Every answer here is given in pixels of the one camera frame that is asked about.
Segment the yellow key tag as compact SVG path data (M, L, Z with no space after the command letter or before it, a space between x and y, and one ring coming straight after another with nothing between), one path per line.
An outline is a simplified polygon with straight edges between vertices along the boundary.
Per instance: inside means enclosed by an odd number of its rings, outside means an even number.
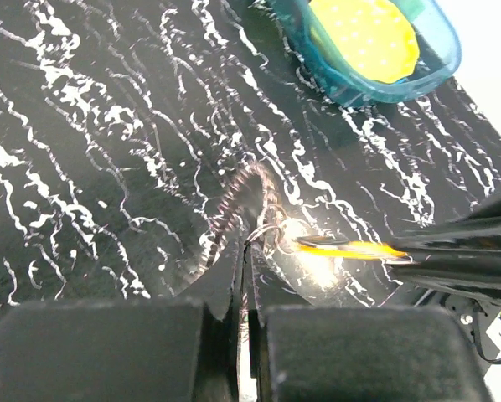
M297 249L312 255L351 260L383 260L392 265L413 264L405 252L383 243L368 241L341 241L330 237L306 236L295 240Z

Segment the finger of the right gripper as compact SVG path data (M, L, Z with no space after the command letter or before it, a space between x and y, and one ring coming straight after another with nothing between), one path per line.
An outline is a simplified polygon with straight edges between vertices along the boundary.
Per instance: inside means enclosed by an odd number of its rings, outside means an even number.
M401 281L501 306L501 265L424 263L390 270Z
M501 183L470 214L390 240L407 254L501 257Z

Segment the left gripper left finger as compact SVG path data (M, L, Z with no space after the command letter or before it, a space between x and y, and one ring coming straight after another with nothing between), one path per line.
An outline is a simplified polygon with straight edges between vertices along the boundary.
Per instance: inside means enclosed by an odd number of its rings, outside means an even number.
M0 401L235 401L242 240L174 297L30 301L0 322Z

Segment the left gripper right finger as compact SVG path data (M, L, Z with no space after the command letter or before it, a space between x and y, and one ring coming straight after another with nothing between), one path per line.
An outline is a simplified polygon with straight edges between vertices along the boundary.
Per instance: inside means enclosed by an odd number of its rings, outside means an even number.
M316 307L250 247L250 361L261 401L489 401L464 331L439 307Z

